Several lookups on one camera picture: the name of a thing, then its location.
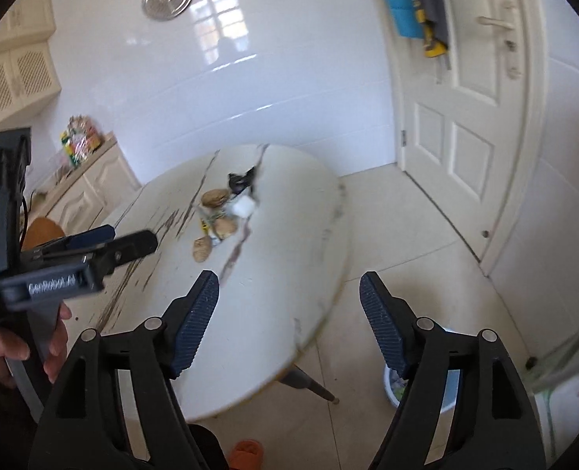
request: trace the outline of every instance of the white marble table top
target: white marble table top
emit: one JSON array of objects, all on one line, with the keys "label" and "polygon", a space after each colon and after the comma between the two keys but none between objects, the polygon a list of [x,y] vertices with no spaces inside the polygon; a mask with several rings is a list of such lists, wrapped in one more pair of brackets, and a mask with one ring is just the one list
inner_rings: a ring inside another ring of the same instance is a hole
[{"label": "white marble table top", "polygon": [[[226,187],[229,173],[257,164],[256,211],[206,262],[196,263],[201,195]],[[173,385],[188,421],[222,412],[276,379],[325,320],[344,280],[346,208],[342,182],[293,148],[237,146],[181,164],[105,221],[118,236],[152,229],[159,248],[116,270],[100,294],[71,303],[70,341],[89,326],[111,334],[161,316],[201,271],[212,270],[220,279],[217,307],[194,363]],[[123,397],[129,415],[127,402]]]}]

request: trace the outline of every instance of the human hand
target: human hand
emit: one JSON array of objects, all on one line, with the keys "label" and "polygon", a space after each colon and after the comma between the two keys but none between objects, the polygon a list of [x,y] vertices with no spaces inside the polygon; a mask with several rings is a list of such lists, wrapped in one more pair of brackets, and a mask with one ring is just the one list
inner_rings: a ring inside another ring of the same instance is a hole
[{"label": "human hand", "polygon": [[[69,320],[71,317],[72,311],[62,303],[59,307],[59,317],[57,318],[56,327],[50,340],[50,355],[44,362],[44,372],[46,372],[51,383],[54,383],[56,380],[68,356],[68,331],[65,328],[63,320]],[[0,327],[0,384],[9,389],[15,388],[15,381],[4,361],[5,358],[27,360],[29,357],[30,349],[26,342],[10,330]]]}]

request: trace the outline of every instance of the dark pants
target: dark pants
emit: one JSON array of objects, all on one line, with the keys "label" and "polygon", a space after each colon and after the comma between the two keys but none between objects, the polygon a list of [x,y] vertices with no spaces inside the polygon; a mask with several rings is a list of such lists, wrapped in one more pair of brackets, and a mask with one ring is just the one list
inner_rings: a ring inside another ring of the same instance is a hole
[{"label": "dark pants", "polygon": [[188,427],[209,466],[209,470],[229,470],[229,464],[226,463],[215,435],[205,427],[197,424],[188,424]]}]

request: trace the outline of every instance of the orange slipper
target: orange slipper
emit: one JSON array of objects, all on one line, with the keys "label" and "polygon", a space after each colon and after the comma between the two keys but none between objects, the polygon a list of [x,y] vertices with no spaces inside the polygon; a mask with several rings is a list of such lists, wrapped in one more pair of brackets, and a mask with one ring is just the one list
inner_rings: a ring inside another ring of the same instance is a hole
[{"label": "orange slipper", "polygon": [[261,470],[263,446],[255,440],[238,442],[229,456],[231,470]]}]

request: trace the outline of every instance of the tile floor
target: tile floor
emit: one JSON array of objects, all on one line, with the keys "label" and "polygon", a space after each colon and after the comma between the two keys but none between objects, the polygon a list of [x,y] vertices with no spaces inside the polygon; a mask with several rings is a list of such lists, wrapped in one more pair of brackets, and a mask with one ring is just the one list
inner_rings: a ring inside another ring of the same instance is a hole
[{"label": "tile floor", "polygon": [[[418,316],[477,334],[491,327],[517,367],[527,351],[505,305],[466,246],[425,195],[394,165],[345,177],[354,245],[339,302],[299,366],[340,398],[274,383],[202,424],[225,450],[244,438],[264,445],[264,470],[366,470],[394,408],[383,389],[384,360],[358,298],[359,277],[379,271]],[[429,459],[440,457],[451,417],[442,416]]]}]

